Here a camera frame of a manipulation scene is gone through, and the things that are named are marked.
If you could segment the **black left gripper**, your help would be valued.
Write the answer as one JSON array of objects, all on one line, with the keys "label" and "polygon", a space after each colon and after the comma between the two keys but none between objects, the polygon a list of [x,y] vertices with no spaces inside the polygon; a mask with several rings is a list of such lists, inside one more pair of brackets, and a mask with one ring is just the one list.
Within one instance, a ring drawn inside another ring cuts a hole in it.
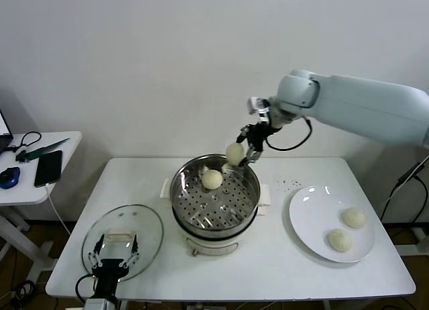
[{"label": "black left gripper", "polygon": [[104,246],[105,235],[102,234],[92,251],[88,253],[92,275],[97,283],[92,299],[116,299],[115,293],[121,278],[129,274],[129,267],[139,258],[139,245],[137,235],[134,235],[131,252],[128,258],[100,259],[100,253]]}]

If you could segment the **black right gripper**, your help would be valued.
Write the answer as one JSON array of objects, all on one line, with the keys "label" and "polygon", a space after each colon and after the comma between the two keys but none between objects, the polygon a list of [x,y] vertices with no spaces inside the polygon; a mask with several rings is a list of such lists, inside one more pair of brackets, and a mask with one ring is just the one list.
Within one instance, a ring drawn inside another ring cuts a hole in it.
[{"label": "black right gripper", "polygon": [[248,165],[256,163],[263,151],[263,142],[271,135],[280,131],[280,128],[273,128],[266,123],[256,123],[254,125],[247,124],[241,128],[240,134],[237,136],[237,143],[242,144],[246,139],[252,148],[248,148],[244,158],[240,161],[240,165]]}]

